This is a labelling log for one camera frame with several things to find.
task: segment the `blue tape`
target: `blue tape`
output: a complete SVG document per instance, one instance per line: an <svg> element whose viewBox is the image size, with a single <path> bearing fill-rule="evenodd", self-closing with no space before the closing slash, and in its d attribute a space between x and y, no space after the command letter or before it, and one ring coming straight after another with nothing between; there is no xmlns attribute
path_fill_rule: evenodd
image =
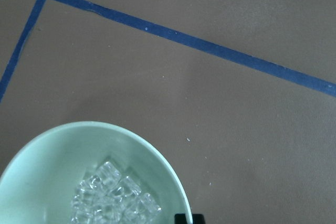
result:
<svg viewBox="0 0 336 224"><path fill-rule="evenodd" d="M100 5L96 5L86 0L55 0L82 10L91 11L101 15L105 18L114 20L116 22L131 26L133 28L154 34L174 42L195 48L197 50L206 52L211 55L221 57L226 60L268 73L272 76L282 78L287 81L314 89L325 94L336 97L336 84L328 82L305 73L301 73L286 67L283 67L272 62L262 60L242 52L234 51L232 49L214 44L212 42L199 39L188 34L181 33L177 30L172 30L155 23L130 16L128 14L108 9Z"/></svg>
<svg viewBox="0 0 336 224"><path fill-rule="evenodd" d="M14 52L9 59L9 62L6 66L5 72L2 75L2 78L0 80L0 103L2 101L2 98L4 97L4 94L6 92L7 86L9 84L10 79L12 78L12 75L14 73L14 70L16 68L16 65L19 61L21 51L23 49L23 46L25 44L26 39L28 38L30 31L36 24L37 18L43 8L43 5L46 0L36 0L35 5L32 12L30 13L30 16L28 17L28 20L26 22L26 25L21 33L21 36L15 46Z"/></svg>

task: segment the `tape strip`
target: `tape strip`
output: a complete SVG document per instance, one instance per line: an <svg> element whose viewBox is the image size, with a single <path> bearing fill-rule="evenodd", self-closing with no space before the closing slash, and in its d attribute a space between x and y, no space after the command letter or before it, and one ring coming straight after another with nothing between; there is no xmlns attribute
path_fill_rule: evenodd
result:
<svg viewBox="0 0 336 224"><path fill-rule="evenodd" d="M36 0L32 12L30 13L28 20L26 22L26 25L21 33L21 36L15 46L14 52L9 59L9 62L6 66L5 72L2 75L2 78L0 80L0 103L2 101L2 98L6 92L7 86L9 84L10 79L12 78L12 75L14 73L14 70L16 68L16 65L19 61L21 51L23 49L23 46L26 42L26 39L28 38L30 31L36 24L37 18L43 8L43 5L46 0Z"/></svg>
<svg viewBox="0 0 336 224"><path fill-rule="evenodd" d="M305 86L310 89L314 89L325 94L336 97L336 84L328 82L308 74L295 71L293 69L286 68L284 66L262 60L242 52L238 52L229 49L224 46L214 44L212 42L193 37L188 34L181 33L177 30L172 30L164 26L157 25L155 23L130 16L128 14L119 12L117 10L108 9L86 0L55 0L82 10L97 13L105 18L114 20L131 26L133 28L145 31L150 34L154 34L174 42L192 47L194 49L206 52L211 55L221 57L223 59L259 70L264 73L268 73L272 76L282 78L287 81L294 82L296 84Z"/></svg>

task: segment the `black object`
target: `black object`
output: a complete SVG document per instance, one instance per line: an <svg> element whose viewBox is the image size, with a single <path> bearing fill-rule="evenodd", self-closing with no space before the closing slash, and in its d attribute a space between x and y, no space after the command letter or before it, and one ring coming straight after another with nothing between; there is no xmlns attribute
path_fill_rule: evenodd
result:
<svg viewBox="0 0 336 224"><path fill-rule="evenodd" d="M185 214L175 214L175 224L187 224ZM193 224L205 224L204 216L193 214Z"/></svg>

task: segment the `mint green bowl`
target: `mint green bowl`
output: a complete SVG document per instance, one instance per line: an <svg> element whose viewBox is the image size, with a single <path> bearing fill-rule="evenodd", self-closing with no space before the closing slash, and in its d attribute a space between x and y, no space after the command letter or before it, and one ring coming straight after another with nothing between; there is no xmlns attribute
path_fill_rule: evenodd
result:
<svg viewBox="0 0 336 224"><path fill-rule="evenodd" d="M66 224L74 188L85 172L105 160L153 195L162 212L155 223L192 215L184 189L168 161L138 135L101 122L55 127L30 141L0 178L0 218L6 224Z"/></svg>

